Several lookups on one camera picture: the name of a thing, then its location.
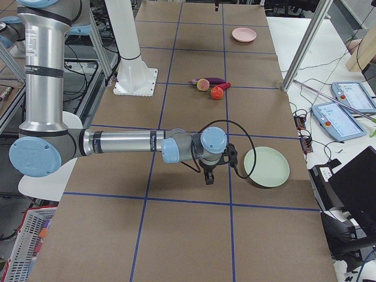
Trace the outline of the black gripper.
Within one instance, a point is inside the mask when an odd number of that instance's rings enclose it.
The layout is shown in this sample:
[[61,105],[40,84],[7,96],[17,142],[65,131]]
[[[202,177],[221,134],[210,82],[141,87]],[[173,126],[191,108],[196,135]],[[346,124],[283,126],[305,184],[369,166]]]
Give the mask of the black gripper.
[[200,159],[199,165],[204,171],[206,185],[214,184],[214,169],[220,164],[221,160]]

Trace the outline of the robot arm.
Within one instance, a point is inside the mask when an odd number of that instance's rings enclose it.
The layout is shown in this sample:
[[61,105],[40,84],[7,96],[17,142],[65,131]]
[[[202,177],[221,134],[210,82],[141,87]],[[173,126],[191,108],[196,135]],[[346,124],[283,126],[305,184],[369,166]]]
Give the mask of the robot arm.
[[69,128],[62,120],[65,36],[91,32],[89,1],[19,1],[25,25],[26,115],[9,150],[13,167],[30,177],[45,177],[68,161],[92,154],[160,152],[166,163],[193,160],[207,184],[213,169],[227,162],[225,132],[208,126],[195,134],[181,129],[93,132]]

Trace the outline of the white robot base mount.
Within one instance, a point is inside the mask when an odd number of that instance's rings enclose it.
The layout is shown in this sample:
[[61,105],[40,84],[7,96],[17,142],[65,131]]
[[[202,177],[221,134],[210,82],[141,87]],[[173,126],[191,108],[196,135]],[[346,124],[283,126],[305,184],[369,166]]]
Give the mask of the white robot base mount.
[[158,70],[148,68],[142,59],[131,2],[110,0],[105,4],[120,56],[113,93],[153,96]]

